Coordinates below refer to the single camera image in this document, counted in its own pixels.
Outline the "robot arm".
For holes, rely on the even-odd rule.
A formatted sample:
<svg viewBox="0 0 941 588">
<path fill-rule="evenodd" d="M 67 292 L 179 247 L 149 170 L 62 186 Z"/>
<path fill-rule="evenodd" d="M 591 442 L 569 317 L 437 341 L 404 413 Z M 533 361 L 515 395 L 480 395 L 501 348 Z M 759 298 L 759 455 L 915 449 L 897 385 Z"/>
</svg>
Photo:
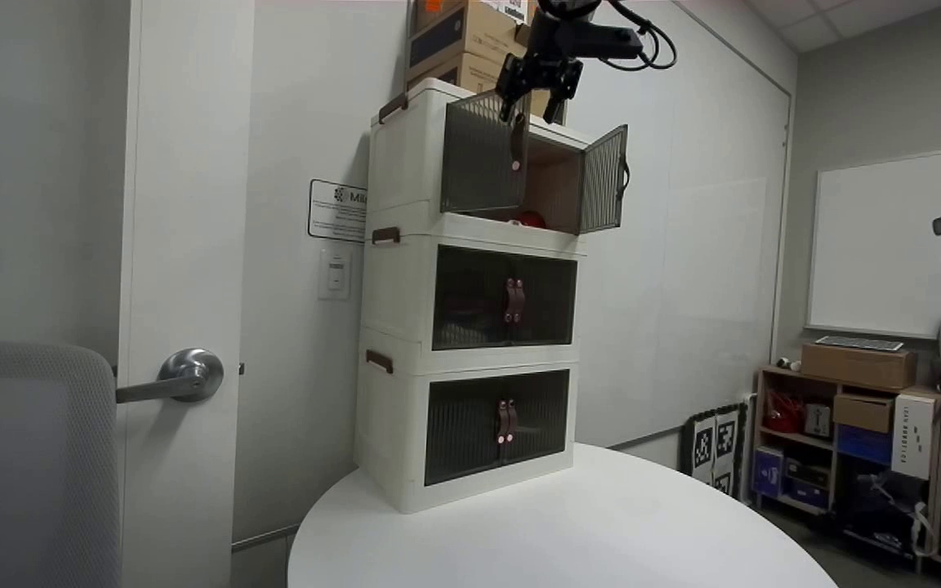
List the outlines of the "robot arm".
<svg viewBox="0 0 941 588">
<path fill-rule="evenodd" d="M 493 85 L 501 118 L 513 121 L 533 92 L 545 92 L 545 121 L 554 121 L 577 92 L 586 58 L 640 58 L 642 38 L 626 26 L 598 26 L 591 12 L 601 0 L 538 0 L 528 38 L 519 55 L 506 55 Z"/>
</svg>

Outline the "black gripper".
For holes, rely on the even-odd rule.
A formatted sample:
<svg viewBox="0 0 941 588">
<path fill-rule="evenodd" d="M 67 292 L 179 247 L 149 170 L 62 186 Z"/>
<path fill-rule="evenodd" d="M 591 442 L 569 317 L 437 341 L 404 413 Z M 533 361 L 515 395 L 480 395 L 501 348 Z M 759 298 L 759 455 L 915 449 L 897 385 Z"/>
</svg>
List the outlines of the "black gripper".
<svg viewBox="0 0 941 588">
<path fill-rule="evenodd" d="M 576 95 L 577 78 L 582 63 L 561 52 L 528 49 L 525 55 L 506 55 L 498 78 L 501 118 L 513 121 L 524 98 L 545 92 L 541 121 L 554 124 L 564 118 L 564 102 Z"/>
</svg>

